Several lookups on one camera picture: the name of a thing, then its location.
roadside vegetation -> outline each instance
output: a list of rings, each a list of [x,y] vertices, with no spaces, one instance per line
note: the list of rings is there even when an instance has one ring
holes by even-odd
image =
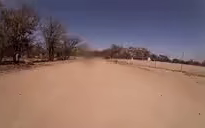
[[[0,65],[26,60],[67,60],[80,51],[79,37],[68,36],[58,20],[41,18],[28,5],[6,8],[0,1]]]
[[[178,63],[178,64],[188,64],[196,66],[205,66],[205,60],[202,62],[196,60],[182,60],[182,59],[170,59],[166,55],[157,55],[152,53],[147,48],[140,47],[122,47],[116,44],[112,44],[110,48],[104,49],[101,51],[94,51],[95,56],[101,56],[106,59],[136,59],[136,60],[151,60],[151,61],[160,61],[168,63]]]

leafless tree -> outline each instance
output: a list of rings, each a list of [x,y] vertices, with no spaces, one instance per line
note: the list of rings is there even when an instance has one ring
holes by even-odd
[[[65,30],[62,24],[50,17],[43,23],[42,32],[48,50],[49,60],[53,61],[56,46],[60,43],[62,36],[65,34]]]
[[[70,58],[72,53],[76,51],[77,45],[81,42],[81,40],[77,37],[67,38],[63,40],[64,42],[64,59],[67,60]]]
[[[18,9],[4,9],[1,12],[1,22],[7,31],[8,44],[13,49],[13,61],[18,63],[19,57],[33,40],[39,17],[33,8],[26,5]]]

blue sky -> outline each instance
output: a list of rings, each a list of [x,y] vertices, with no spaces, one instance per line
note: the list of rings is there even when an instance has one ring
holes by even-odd
[[[5,0],[9,4],[20,0]],[[26,0],[93,48],[112,43],[205,59],[205,0]]]

dirt road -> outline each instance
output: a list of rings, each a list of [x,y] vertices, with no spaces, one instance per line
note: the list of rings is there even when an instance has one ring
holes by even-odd
[[[0,128],[205,128],[205,78],[111,64],[0,75]]]

